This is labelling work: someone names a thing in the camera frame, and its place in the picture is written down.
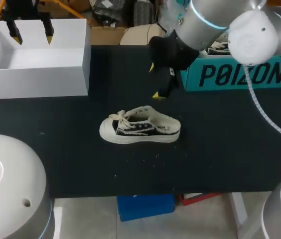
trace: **white box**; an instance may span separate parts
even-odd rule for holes
[[[41,20],[17,20],[23,39],[0,21],[0,99],[88,95],[91,46],[86,19],[51,20],[48,44]]]

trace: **sneaker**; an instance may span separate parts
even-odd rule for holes
[[[100,126],[101,137],[111,143],[140,141],[171,143],[179,138],[180,122],[163,115],[151,106],[110,115]]]

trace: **shoe sole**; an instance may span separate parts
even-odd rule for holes
[[[100,136],[102,139],[117,144],[129,144],[137,142],[160,142],[160,143],[172,143],[178,140],[180,131],[174,135],[151,135],[151,136],[122,136],[122,135],[108,135],[100,128]]]

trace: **black table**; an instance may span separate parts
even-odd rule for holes
[[[0,134],[41,158],[51,196],[89,197],[273,190],[281,180],[281,135],[257,112],[247,90],[152,95],[144,46],[93,46],[88,97],[0,100]],[[281,127],[281,89],[256,90]],[[116,145],[99,126],[109,114],[151,105],[179,119],[172,144]]]

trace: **blue crate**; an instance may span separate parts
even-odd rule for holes
[[[118,196],[117,205],[121,221],[130,221],[166,213],[175,209],[173,195]]]
[[[216,91],[247,89],[243,65],[231,56],[197,58],[186,70],[181,71],[186,91]],[[253,87],[281,87],[281,57],[274,56],[268,62],[250,71]]]

